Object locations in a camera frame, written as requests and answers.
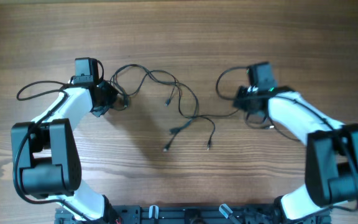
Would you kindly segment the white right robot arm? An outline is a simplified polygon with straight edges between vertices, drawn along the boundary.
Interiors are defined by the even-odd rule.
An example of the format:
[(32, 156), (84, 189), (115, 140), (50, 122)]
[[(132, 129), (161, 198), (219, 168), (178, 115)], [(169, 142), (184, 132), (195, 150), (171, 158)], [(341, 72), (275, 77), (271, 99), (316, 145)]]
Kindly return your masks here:
[(300, 93), (278, 86), (268, 62), (245, 66), (234, 107), (286, 127), (306, 147), (305, 183), (279, 197), (285, 223), (316, 217), (333, 208), (358, 210), (358, 124), (344, 124), (316, 109)]

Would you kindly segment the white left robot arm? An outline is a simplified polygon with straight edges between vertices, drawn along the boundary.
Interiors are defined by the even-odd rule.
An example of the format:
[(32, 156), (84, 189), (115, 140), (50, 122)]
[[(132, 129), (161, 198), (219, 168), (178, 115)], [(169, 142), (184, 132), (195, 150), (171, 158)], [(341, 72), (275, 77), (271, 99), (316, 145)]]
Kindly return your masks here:
[(32, 121), (11, 129), (12, 178), (18, 196), (28, 203), (58, 203), (76, 222), (121, 223), (105, 195), (82, 179), (73, 130), (88, 113), (104, 115), (118, 91), (104, 80), (102, 63), (76, 58), (75, 74), (55, 90), (58, 98)]

